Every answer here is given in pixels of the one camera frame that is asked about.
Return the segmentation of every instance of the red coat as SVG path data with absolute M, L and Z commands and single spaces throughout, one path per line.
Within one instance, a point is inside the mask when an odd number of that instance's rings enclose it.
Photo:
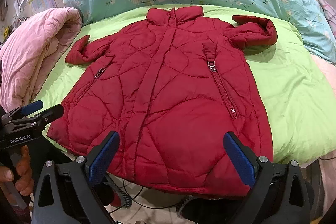
M 277 41 L 269 19 L 233 16 L 239 27 L 192 6 L 150 9 L 147 19 L 85 46 L 66 62 L 93 62 L 63 100 L 48 136 L 85 155 L 110 132 L 120 148 L 109 172 L 173 193 L 242 196 L 248 187 L 223 148 L 233 131 L 273 159 L 263 102 L 242 49 Z

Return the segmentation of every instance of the silver zipper pull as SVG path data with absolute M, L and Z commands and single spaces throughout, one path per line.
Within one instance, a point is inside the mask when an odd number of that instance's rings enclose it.
M 95 78 L 98 78 L 104 71 L 106 70 L 106 68 L 101 68 L 99 70 L 99 72 L 94 76 Z
M 212 72 L 217 72 L 215 68 L 215 61 L 208 61 L 208 67 Z

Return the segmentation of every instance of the pocket zipper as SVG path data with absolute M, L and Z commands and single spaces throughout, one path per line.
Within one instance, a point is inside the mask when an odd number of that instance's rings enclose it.
M 91 82 L 91 84 L 85 89 L 83 90 L 83 92 L 79 95 L 79 97 L 77 98 L 77 100 L 75 101 L 75 105 L 78 104 L 79 100 L 82 99 L 82 97 L 84 96 L 84 94 L 90 89 L 90 87 L 92 87 L 92 85 L 96 82 L 96 80 L 101 76 L 101 74 L 106 70 L 105 68 L 101 68 L 97 74 L 94 76 L 93 81 Z
M 221 76 L 219 75 L 216 67 L 215 67 L 215 61 L 208 61 L 208 67 L 210 69 L 210 71 L 212 72 L 212 76 L 216 82 L 216 85 L 218 86 L 219 92 L 222 96 L 223 102 L 227 105 L 230 115 L 234 118 L 237 119 L 238 118 L 238 114 L 236 111 L 236 108 L 231 100 L 231 98 L 229 97 L 228 92 L 225 89 L 225 86 L 221 80 Z

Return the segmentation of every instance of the lime green blanket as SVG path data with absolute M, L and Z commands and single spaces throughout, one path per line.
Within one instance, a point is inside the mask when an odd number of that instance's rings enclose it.
M 163 5 L 168 8 L 182 5 Z M 287 21 L 234 8 L 206 5 L 204 16 L 234 24 L 232 15 L 271 18 L 278 42 L 270 47 L 245 50 L 272 129 L 274 161 L 312 161 L 336 149 L 336 99 L 332 88 L 304 48 L 297 29 Z M 143 20 L 149 7 L 141 7 L 82 28 L 76 38 L 91 35 L 90 41 L 118 32 L 130 23 Z M 36 100 L 44 109 L 61 103 L 86 66 L 57 62 Z

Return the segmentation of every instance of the hand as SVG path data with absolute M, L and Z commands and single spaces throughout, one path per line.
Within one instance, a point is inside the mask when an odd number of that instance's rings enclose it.
M 21 160 L 16 165 L 16 172 L 21 178 L 15 182 L 15 188 L 23 196 L 28 196 L 33 192 L 34 180 L 32 179 L 33 171 L 30 167 L 30 155 L 27 146 L 21 147 Z M 9 193 L 7 187 L 3 182 L 13 181 L 13 172 L 4 166 L 0 166 L 0 187 L 5 194 L 8 201 L 15 204 L 14 197 Z

